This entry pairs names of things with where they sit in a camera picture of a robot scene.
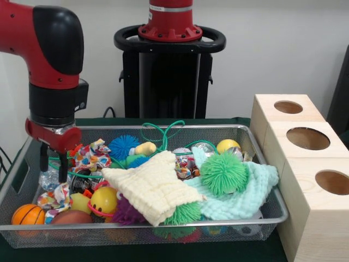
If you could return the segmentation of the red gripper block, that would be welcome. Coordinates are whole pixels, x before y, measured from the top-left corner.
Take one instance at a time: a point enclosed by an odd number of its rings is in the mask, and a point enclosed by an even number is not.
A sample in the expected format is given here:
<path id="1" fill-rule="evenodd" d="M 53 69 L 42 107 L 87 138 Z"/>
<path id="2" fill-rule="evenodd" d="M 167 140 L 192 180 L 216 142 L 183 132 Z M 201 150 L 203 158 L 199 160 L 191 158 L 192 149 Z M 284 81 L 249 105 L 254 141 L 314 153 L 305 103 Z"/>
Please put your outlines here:
<path id="1" fill-rule="evenodd" d="M 40 170 L 47 172 L 49 168 L 48 147 L 56 152 L 63 153 L 59 155 L 59 183 L 65 183 L 68 177 L 68 159 L 67 151 L 75 149 L 80 144 L 82 138 L 81 130 L 76 126 L 66 126 L 63 128 L 51 128 L 40 126 L 29 118 L 25 122 L 25 130 L 32 138 L 43 142 L 40 147 Z"/>

